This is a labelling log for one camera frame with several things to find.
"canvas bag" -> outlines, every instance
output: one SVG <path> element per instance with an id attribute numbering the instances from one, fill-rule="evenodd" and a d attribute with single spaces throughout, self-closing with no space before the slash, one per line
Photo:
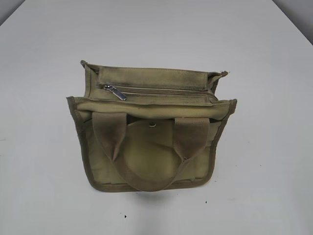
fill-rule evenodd
<path id="1" fill-rule="evenodd" d="M 67 101 L 95 189 L 158 191 L 210 179 L 237 103 L 214 95 L 227 72 L 81 64 L 85 95 Z"/>

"snap button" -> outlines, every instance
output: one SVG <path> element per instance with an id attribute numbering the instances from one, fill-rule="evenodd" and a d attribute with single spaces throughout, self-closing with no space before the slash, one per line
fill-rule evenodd
<path id="1" fill-rule="evenodd" d="M 149 122 L 149 127 L 155 127 L 157 124 L 155 122 Z"/>

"zipper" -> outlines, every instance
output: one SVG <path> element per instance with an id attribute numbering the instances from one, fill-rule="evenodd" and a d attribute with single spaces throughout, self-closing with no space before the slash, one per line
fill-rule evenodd
<path id="1" fill-rule="evenodd" d="M 104 85 L 103 89 L 106 91 L 109 91 L 113 93 L 116 97 L 118 97 L 120 100 L 126 100 L 127 96 L 125 96 L 120 90 L 118 90 L 116 87 L 112 85 Z"/>
<path id="2" fill-rule="evenodd" d="M 209 91 L 187 91 L 187 90 L 174 90 L 174 89 L 156 89 L 156 88 L 132 88 L 132 87 L 120 87 L 113 85 L 99 85 L 99 88 L 106 91 L 110 91 L 120 100 L 126 100 L 127 96 L 124 93 L 139 93 L 139 94 L 177 94 L 177 95 L 208 95 L 214 98 L 216 101 L 218 99 L 215 95 Z"/>

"zipper pull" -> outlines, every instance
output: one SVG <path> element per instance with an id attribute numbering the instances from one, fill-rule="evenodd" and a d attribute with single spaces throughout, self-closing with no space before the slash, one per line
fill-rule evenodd
<path id="1" fill-rule="evenodd" d="M 112 85 L 104 85 L 103 89 L 106 91 L 112 92 L 120 100 L 124 101 L 127 99 L 127 97 L 121 91 L 119 91 L 116 87 Z"/>

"zipper compartment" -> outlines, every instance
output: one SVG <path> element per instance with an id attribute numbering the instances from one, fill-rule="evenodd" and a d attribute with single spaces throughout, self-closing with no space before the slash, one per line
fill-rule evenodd
<path id="1" fill-rule="evenodd" d="M 175 89 L 155 89 L 155 88 L 134 88 L 134 87 L 122 87 L 114 86 L 108 84 L 98 84 L 99 89 L 105 90 L 106 92 L 111 92 L 120 100 L 125 101 L 127 97 L 134 99 L 136 96 L 144 96 L 146 99 L 152 98 L 157 101 L 161 99 L 169 99 L 165 103 L 175 103 L 185 101 L 186 103 L 193 102 L 217 102 L 218 99 L 209 91 L 207 92 L 198 92 L 198 91 L 187 91 L 187 90 L 175 90 Z"/>
<path id="2" fill-rule="evenodd" d="M 169 95 L 208 97 L 209 101 L 217 101 L 214 91 L 218 80 L 227 72 L 203 72 L 192 70 L 161 69 L 161 68 L 127 68 L 108 67 L 81 62 L 85 68 L 85 97 L 91 99 L 121 100 L 128 96 L 146 94 L 147 96 Z"/>

